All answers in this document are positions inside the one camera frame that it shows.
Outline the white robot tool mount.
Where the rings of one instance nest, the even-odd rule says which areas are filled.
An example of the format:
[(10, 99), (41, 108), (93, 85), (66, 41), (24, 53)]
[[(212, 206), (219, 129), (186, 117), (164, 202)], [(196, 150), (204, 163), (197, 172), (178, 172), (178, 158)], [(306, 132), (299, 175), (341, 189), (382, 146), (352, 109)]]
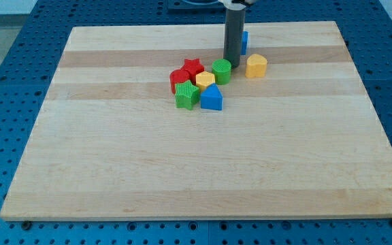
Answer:
[(257, 0), (218, 0), (228, 10), (243, 10), (257, 2)]

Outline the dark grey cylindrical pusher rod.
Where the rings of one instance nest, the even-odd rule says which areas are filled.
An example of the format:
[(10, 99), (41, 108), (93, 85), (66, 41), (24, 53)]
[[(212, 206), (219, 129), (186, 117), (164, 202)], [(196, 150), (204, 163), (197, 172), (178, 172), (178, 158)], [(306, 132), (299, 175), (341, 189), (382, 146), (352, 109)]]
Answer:
[(227, 9), (225, 14), (223, 58), (231, 63), (232, 68), (240, 65), (245, 13), (245, 9)]

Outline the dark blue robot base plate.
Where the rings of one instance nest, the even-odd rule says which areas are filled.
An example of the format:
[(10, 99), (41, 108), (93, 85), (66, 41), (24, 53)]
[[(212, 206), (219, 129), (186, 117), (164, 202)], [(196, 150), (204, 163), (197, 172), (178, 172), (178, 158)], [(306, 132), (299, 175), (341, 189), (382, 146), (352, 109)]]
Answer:
[(218, 0), (166, 0), (167, 11), (171, 13), (223, 10)]

